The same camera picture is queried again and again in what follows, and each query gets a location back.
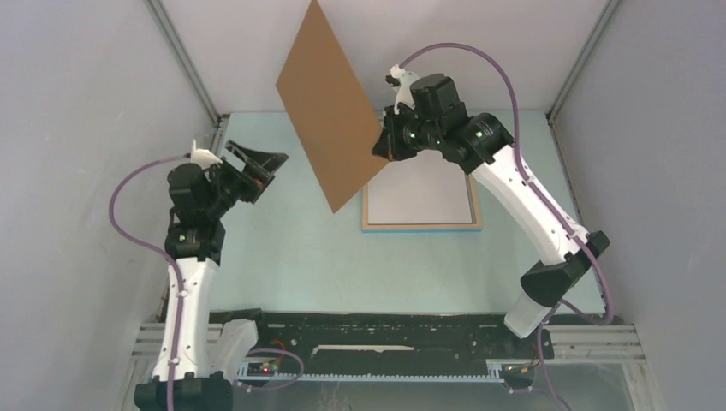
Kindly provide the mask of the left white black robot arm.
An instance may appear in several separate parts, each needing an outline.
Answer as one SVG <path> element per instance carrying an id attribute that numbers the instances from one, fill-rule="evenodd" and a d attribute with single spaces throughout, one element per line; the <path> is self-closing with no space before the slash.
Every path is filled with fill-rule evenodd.
<path id="1" fill-rule="evenodd" d="M 164 339 L 150 381 L 134 389 L 140 410 L 231 410 L 233 383 L 245 354 L 261 356 L 270 332 L 248 319 L 225 328 L 215 359 L 207 331 L 211 283 L 221 265 L 223 216 L 238 202 L 253 204 L 289 156 L 230 141 L 226 150 L 244 166 L 193 147 L 186 163 L 167 175 L 173 206 L 161 254 L 169 262 Z"/>

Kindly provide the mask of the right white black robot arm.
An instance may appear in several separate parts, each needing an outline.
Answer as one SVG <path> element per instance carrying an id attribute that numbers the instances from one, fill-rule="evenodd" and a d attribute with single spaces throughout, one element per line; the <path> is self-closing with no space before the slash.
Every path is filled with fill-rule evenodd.
<path id="1" fill-rule="evenodd" d="M 539 261 L 520 280 L 522 292 L 505 317 L 497 344 L 510 358 L 533 345 L 531 334 L 592 268 L 610 245 L 605 233 L 573 221 L 515 152 L 515 137 L 490 113 L 468 114 L 454 81 L 444 74 L 420 77 L 393 67 L 396 89 L 384 108 L 383 129 L 372 154 L 390 162 L 439 152 L 492 193 L 521 226 Z"/>

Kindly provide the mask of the brown cardboard backing board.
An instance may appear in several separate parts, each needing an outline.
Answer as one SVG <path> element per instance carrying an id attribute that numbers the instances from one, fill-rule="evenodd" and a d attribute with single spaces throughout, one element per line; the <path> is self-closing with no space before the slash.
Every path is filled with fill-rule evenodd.
<path id="1" fill-rule="evenodd" d="M 321 5 L 308 4 L 276 89 L 332 212 L 386 164 L 372 154 L 382 131 Z"/>

